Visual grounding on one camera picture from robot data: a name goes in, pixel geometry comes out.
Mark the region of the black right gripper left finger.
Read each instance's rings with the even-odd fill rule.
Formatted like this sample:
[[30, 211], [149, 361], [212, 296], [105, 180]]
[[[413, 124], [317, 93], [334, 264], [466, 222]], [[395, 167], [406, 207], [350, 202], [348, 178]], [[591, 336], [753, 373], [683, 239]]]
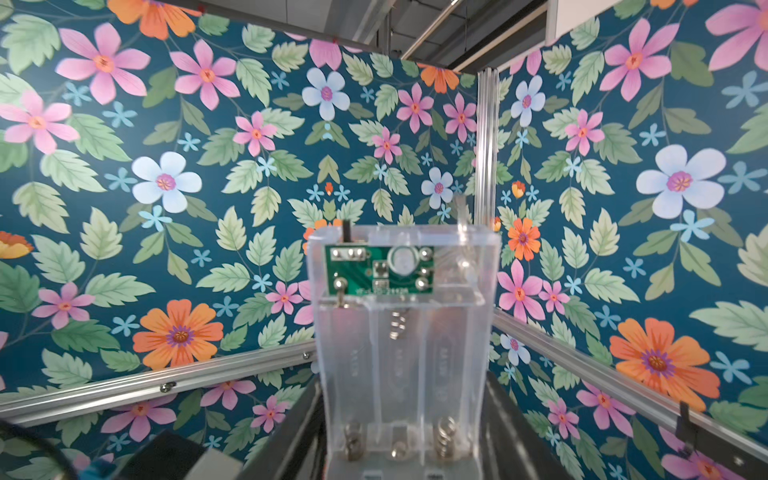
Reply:
[[237, 479], [324, 478], [324, 399], [314, 378], [288, 411], [277, 432], [243, 468]]

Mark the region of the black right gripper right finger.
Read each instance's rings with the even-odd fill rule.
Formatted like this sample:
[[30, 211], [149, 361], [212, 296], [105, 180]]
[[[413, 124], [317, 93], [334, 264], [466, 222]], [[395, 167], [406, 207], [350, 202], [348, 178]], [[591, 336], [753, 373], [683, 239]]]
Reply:
[[482, 403], [482, 473], [491, 480], [571, 480], [492, 372]]

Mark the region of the clear battery box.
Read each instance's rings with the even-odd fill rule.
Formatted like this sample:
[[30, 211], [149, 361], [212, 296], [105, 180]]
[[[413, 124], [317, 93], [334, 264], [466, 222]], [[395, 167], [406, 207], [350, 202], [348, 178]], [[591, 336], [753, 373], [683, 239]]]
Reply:
[[331, 479], [479, 479], [499, 237], [331, 226], [308, 242]]

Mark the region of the thin wire string light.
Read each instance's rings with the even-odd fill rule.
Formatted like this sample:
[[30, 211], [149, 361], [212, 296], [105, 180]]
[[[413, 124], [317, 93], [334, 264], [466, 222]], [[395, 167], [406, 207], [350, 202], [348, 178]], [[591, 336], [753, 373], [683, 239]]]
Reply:
[[454, 206], [457, 228], [461, 233], [466, 233], [469, 231], [469, 227], [472, 224], [472, 215], [467, 203], [467, 197], [463, 194], [455, 195]]

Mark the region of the black hook rail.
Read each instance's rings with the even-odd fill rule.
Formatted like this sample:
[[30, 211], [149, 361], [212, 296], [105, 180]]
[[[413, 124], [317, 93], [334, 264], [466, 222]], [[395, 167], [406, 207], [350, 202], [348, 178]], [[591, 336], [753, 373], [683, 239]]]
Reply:
[[675, 437], [683, 442], [685, 453], [705, 454], [744, 477], [767, 467], [766, 446], [692, 412], [686, 402], [679, 403]]

